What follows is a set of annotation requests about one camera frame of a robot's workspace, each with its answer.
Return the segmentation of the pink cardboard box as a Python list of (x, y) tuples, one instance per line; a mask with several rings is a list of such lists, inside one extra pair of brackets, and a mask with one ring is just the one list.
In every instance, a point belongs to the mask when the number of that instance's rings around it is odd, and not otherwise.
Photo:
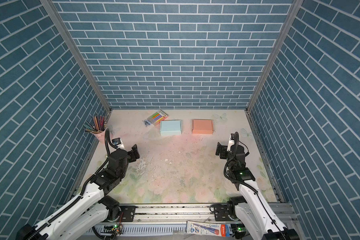
[(195, 135), (212, 135), (213, 122), (212, 120), (192, 120), (192, 134)]

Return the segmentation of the light blue paper box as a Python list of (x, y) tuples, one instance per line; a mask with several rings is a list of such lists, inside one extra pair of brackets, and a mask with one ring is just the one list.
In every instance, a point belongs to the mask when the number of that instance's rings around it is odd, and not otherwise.
[(161, 136), (181, 135), (181, 120), (161, 121), (160, 134)]

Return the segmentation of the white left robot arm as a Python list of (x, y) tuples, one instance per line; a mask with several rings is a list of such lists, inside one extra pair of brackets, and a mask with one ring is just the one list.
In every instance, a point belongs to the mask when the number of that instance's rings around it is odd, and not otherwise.
[(75, 240), (104, 220), (117, 220), (120, 203), (109, 193), (126, 177), (129, 163), (139, 158), (137, 145), (131, 151), (120, 146), (109, 154), (107, 167), (87, 179), (78, 195), (34, 226), (24, 225), (16, 239)]

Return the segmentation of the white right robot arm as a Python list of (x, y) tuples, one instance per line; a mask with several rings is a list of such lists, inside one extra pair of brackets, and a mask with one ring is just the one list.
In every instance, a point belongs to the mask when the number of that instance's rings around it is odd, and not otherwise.
[(299, 240), (297, 231), (279, 219), (262, 195), (254, 175), (246, 167), (249, 152), (245, 146), (218, 143), (216, 155), (226, 160), (224, 177), (240, 193), (239, 197), (232, 197), (227, 202), (230, 217), (240, 220), (254, 240)]

